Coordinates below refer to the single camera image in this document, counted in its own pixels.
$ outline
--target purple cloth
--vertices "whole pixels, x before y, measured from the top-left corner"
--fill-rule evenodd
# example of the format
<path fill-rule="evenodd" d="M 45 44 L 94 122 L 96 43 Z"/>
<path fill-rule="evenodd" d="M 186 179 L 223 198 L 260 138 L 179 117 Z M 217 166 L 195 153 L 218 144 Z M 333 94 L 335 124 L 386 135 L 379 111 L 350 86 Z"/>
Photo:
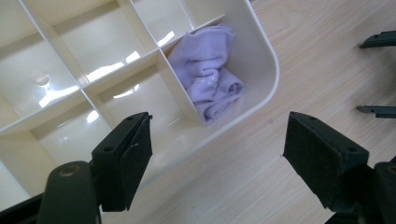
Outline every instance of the purple cloth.
<path fill-rule="evenodd" d="M 206 27 L 186 34 L 168 57 L 206 125 L 221 117 L 243 89 L 242 81 L 224 67 L 234 39 L 224 24 Z"/>

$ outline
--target white plastic organizer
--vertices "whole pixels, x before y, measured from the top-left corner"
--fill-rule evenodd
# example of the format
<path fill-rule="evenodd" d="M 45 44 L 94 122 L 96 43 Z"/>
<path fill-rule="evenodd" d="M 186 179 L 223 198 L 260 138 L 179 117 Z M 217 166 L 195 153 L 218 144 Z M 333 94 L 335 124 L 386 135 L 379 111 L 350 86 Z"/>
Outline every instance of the white plastic organizer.
<path fill-rule="evenodd" d="M 153 115 L 142 187 L 265 105 L 279 68 L 248 0 L 0 1 L 0 210 L 44 190 L 52 169 L 89 161 L 124 118 Z M 242 98 L 204 126 L 166 56 L 223 22 Z"/>

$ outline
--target tray compartment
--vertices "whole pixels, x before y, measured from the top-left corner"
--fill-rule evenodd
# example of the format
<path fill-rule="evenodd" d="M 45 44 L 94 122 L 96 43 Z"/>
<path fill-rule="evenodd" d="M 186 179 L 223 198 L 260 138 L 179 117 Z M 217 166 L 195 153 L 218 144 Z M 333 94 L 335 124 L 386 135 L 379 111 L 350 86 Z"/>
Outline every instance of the tray compartment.
<path fill-rule="evenodd" d="M 0 182 L 3 189 L 7 192 L 0 191 L 0 211 L 3 211 L 15 203 L 21 203 L 28 200 L 30 196 L 21 187 L 20 183 L 15 180 L 14 176 L 8 171 L 6 166 L 0 161 Z"/>
<path fill-rule="evenodd" d="M 133 0 L 133 3 L 159 47 L 221 15 L 205 1 Z"/>
<path fill-rule="evenodd" d="M 17 1 L 0 13 L 0 128 L 59 101 L 78 89 L 73 76 L 46 44 Z M 16 31 L 10 24 L 21 23 Z"/>
<path fill-rule="evenodd" d="M 197 120 L 187 94 L 158 50 L 84 91 L 112 128 L 124 118 L 144 111 L 154 116 L 154 135 L 177 120 Z"/>
<path fill-rule="evenodd" d="M 0 158 L 21 187 L 34 196 L 44 190 L 52 169 L 69 161 L 90 161 L 111 129 L 88 101 L 65 108 L 50 120 L 0 135 Z"/>
<path fill-rule="evenodd" d="M 156 47 L 132 4 L 122 0 L 25 0 L 24 4 L 83 86 Z"/>
<path fill-rule="evenodd" d="M 275 94 L 279 79 L 277 58 L 269 40 L 262 38 L 263 29 L 254 17 L 247 17 L 249 5 L 243 1 L 233 1 L 233 4 L 216 5 L 227 13 L 220 15 L 196 27 L 189 33 L 195 33 L 208 26 L 224 23 L 233 28 L 235 41 L 230 57 L 225 67 L 244 82 L 241 98 L 219 120 L 211 124 L 210 128 L 222 129 L 246 117 L 253 110 L 265 105 Z M 163 47 L 166 57 L 172 52 L 182 37 L 172 40 Z"/>

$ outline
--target storage tray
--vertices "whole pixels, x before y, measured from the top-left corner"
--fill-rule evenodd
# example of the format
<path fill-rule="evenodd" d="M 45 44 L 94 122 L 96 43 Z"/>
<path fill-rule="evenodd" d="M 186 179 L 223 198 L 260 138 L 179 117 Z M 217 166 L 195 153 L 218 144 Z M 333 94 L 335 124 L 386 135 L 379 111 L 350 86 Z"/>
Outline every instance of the storage tray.
<path fill-rule="evenodd" d="M 141 188 L 265 105 L 276 55 L 248 0 L 0 2 L 0 210 L 44 190 L 52 169 L 89 161 L 124 118 L 153 115 Z M 242 97 L 205 126 L 167 56 L 186 33 L 225 23 Z"/>

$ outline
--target black plastic part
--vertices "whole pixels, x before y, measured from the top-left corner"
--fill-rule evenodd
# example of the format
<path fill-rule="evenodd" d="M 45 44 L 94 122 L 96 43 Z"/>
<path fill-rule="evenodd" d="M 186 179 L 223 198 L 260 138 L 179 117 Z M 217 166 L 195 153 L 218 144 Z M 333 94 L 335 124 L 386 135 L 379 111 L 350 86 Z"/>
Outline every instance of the black plastic part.
<path fill-rule="evenodd" d="M 69 162 L 50 173 L 37 224 L 53 223 L 100 223 L 91 167 L 87 162 Z"/>
<path fill-rule="evenodd" d="M 396 46 L 396 31 L 388 31 L 382 32 L 379 35 L 372 35 L 360 45 L 360 48 L 368 49 L 389 46 Z"/>
<path fill-rule="evenodd" d="M 368 165 L 362 165 L 343 176 L 344 189 L 359 205 L 359 217 L 365 224 L 384 223 L 378 201 L 375 199 L 374 170 Z"/>
<path fill-rule="evenodd" d="M 105 212 L 130 208 L 152 155 L 149 113 L 123 120 L 92 152 L 99 204 Z"/>
<path fill-rule="evenodd" d="M 369 152 L 314 117 L 290 112 L 284 157 L 324 207 L 350 213 L 356 201 L 344 174 L 366 166 Z"/>
<path fill-rule="evenodd" d="M 359 214 L 335 213 L 325 224 L 359 224 Z"/>
<path fill-rule="evenodd" d="M 365 114 L 375 114 L 379 119 L 396 119 L 396 106 L 360 105 L 357 109 Z"/>
<path fill-rule="evenodd" d="M 384 223 L 396 223 L 396 163 L 380 162 L 375 166 L 374 188 Z"/>
<path fill-rule="evenodd" d="M 22 203 L 18 203 L 0 213 L 0 223 L 34 224 L 40 209 L 41 198 L 39 194 Z"/>

